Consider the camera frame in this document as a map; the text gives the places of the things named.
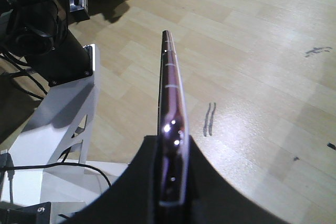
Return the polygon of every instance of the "wooden floor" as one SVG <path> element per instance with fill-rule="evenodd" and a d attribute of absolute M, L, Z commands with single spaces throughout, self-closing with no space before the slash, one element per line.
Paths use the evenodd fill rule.
<path fill-rule="evenodd" d="M 101 52 L 90 160 L 127 163 L 156 133 L 161 32 L 170 30 L 191 134 L 214 167 L 291 223 L 336 223 L 336 150 L 327 147 L 336 145 L 336 0 L 89 7 L 91 19 L 70 29 Z"/>

